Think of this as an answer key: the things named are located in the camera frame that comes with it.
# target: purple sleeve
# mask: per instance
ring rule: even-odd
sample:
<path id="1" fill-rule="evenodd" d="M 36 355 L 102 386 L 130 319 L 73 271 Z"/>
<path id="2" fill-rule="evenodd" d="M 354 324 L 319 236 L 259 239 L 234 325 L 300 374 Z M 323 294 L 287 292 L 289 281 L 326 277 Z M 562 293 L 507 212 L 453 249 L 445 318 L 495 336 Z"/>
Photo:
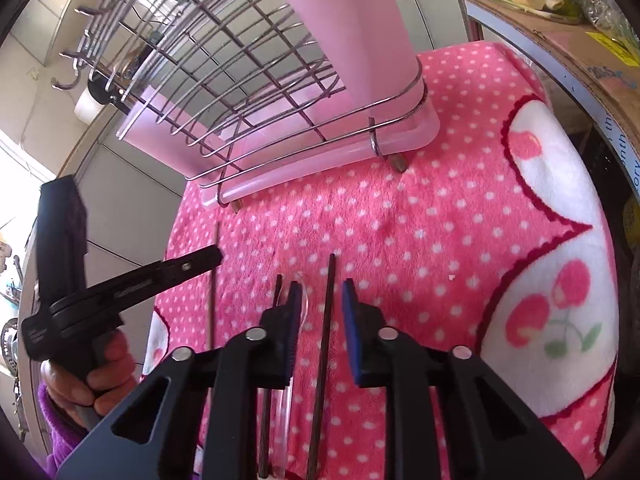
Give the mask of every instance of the purple sleeve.
<path id="1" fill-rule="evenodd" d="M 44 469 L 47 474 L 53 478 L 60 464 L 62 464 L 67 455 L 80 444 L 85 433 L 77 428 L 73 428 L 72 425 L 61 416 L 60 411 L 49 397 L 44 383 L 41 383 L 38 387 L 38 399 L 40 400 L 42 414 L 51 429 L 53 453 L 47 456 L 47 463 Z"/>

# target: human hand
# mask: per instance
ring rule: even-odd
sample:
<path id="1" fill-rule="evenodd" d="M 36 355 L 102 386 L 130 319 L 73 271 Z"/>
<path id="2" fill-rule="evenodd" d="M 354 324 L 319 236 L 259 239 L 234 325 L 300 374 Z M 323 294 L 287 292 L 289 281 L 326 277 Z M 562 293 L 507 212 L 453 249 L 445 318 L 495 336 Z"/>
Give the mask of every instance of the human hand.
<path id="1" fill-rule="evenodd" d="M 95 391 L 108 390 L 97 399 L 86 384 L 63 367 L 49 360 L 40 365 L 40 375 L 47 385 L 49 397 L 83 428 L 76 404 L 93 406 L 98 415 L 105 416 L 136 387 L 132 377 L 136 364 L 120 330 L 104 347 L 104 357 L 107 364 L 92 370 L 86 377 L 87 384 Z"/>

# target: yellow label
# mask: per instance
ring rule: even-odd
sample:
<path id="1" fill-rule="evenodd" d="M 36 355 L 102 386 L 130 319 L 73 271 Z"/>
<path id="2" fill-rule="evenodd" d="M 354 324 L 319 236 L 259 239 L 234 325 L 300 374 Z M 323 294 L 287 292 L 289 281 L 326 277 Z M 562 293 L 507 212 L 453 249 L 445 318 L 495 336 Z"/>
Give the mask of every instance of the yellow label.
<path id="1" fill-rule="evenodd" d="M 627 66 L 638 66 L 640 64 L 629 54 L 629 51 L 617 44 L 615 41 L 610 40 L 604 34 L 599 32 L 587 32 L 589 36 L 591 36 L 594 40 L 596 40 L 599 44 L 601 44 L 604 48 L 609 50 L 612 54 L 614 54 L 620 61 L 622 61 Z"/>

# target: green leaf print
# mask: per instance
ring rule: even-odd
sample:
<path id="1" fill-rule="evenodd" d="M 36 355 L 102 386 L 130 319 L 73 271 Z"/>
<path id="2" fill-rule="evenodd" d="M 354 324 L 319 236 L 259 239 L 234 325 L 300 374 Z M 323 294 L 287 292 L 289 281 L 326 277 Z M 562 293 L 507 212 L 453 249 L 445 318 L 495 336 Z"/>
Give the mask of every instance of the green leaf print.
<path id="1" fill-rule="evenodd" d="M 559 359 L 566 355 L 566 341 L 556 339 L 545 344 L 545 353 L 551 359 Z"/>
<path id="2" fill-rule="evenodd" d="M 591 327 L 587 334 L 582 338 L 582 351 L 586 352 L 595 345 L 602 330 L 602 323 L 596 323 Z"/>

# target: plastic bag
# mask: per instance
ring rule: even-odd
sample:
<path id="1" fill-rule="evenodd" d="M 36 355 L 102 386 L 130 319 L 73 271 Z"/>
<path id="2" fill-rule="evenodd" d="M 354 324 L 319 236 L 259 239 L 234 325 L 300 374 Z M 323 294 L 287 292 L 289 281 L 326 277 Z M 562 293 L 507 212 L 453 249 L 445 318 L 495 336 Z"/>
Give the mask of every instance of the plastic bag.
<path id="1" fill-rule="evenodd" d="M 615 0 L 579 0 L 587 19 L 605 36 L 624 46 L 640 63 L 640 41 Z"/>

